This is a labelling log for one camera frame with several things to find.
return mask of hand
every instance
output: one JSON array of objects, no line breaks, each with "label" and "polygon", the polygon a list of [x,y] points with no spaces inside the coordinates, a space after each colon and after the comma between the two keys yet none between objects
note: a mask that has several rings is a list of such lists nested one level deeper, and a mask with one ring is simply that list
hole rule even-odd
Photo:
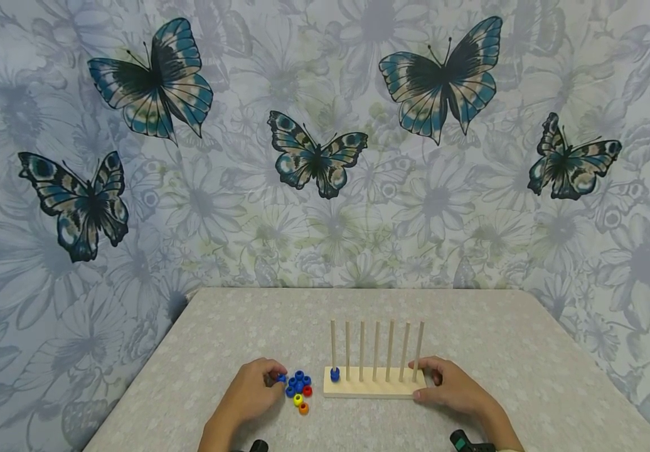
[{"label": "hand", "polygon": [[[408,363],[412,369],[414,362]],[[421,403],[439,404],[464,414],[478,415],[498,403],[475,380],[456,365],[439,357],[420,358],[419,369],[429,368],[435,387],[416,390],[413,398]]]},{"label": "hand", "polygon": [[278,373],[287,374],[287,369],[275,360],[258,358],[246,363],[222,396],[216,413],[236,425],[257,418],[284,396],[283,382],[276,382],[271,387],[265,384],[265,377],[269,375],[276,380]]}]

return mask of black object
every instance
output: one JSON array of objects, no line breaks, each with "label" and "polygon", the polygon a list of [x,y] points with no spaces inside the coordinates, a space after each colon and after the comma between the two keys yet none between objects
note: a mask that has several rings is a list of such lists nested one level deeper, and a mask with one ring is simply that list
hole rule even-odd
[{"label": "black object", "polygon": [[267,443],[262,441],[262,439],[255,439],[255,442],[252,443],[252,447],[250,448],[250,452],[267,452],[269,450],[269,446],[267,446]]},{"label": "black object", "polygon": [[451,433],[450,442],[458,452],[496,452],[496,447],[491,443],[473,444],[463,430]]}]

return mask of wooden base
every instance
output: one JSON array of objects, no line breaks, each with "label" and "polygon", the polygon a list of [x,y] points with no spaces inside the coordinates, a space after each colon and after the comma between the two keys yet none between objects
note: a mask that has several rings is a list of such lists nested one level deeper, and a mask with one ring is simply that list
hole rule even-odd
[{"label": "wooden base", "polygon": [[340,380],[330,381],[330,370],[325,367],[323,395],[325,397],[340,397],[343,399],[411,399],[415,390],[423,389],[425,376],[423,370],[418,370],[415,381],[413,371],[406,368],[403,381],[400,377],[400,367],[390,368],[390,381],[385,380],[386,367],[378,367],[376,380],[373,381],[373,367],[363,367],[363,381],[360,381],[360,368],[350,367],[350,381],[345,380],[345,368],[340,367]]}]

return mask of table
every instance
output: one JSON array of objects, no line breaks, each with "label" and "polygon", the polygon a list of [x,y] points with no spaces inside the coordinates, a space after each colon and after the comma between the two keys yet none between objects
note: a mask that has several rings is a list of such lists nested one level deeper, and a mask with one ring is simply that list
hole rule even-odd
[{"label": "table", "polygon": [[[529,452],[650,451],[649,424],[525,292],[225,288],[197,292],[85,451],[196,451],[239,366],[259,356],[312,377],[311,411],[303,417],[283,395],[241,429],[236,448],[248,451],[262,438],[273,452],[452,451],[448,437],[457,428],[482,440],[468,419],[445,409],[325,399],[319,390],[331,358],[331,318],[340,357],[344,320],[351,320],[351,365],[359,363],[360,320],[372,354],[374,322],[381,321],[383,350],[388,321],[396,319],[393,355],[405,322],[425,320],[422,356],[452,358],[476,378],[504,405]],[[411,336],[411,351],[414,342]],[[372,358],[366,354],[365,364]]]}]

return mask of flower pattern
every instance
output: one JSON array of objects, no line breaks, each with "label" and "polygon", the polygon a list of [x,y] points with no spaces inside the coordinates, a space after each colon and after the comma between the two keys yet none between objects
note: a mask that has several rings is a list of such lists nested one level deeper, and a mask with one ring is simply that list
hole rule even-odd
[{"label": "flower pattern", "polygon": [[[522,289],[650,422],[642,3],[0,0],[0,451],[81,449],[202,284]],[[450,109],[438,147],[404,130],[381,58],[433,58],[431,45],[443,63],[493,14],[497,92],[468,135]],[[131,133],[86,66],[128,48],[146,59],[142,41],[151,51],[178,16],[215,99],[202,137],[178,124],[175,146]],[[321,144],[367,133],[338,197],[282,182],[270,110]],[[576,201],[528,188],[552,111],[569,144],[623,144]],[[116,246],[100,233],[96,260],[72,263],[17,153],[91,177],[112,151],[128,233]]]}]

